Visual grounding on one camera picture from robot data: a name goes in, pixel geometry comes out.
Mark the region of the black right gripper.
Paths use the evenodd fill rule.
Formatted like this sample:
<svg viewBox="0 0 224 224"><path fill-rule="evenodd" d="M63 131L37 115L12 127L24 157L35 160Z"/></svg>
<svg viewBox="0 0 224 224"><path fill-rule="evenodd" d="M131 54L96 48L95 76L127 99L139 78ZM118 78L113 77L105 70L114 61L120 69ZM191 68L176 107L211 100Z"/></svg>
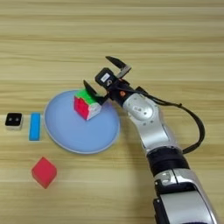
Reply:
<svg viewBox="0 0 224 224"><path fill-rule="evenodd" d="M103 105L107 99L110 98L112 101L115 101L122 106L129 97L137 92L126 80L122 80L122 78L131 70L131 66L112 56L107 56L106 59L120 69L120 73L116 76L118 79L108 79L102 85L108 94L104 96L97 94L85 80L83 81L84 87L88 94L100 105Z"/></svg>

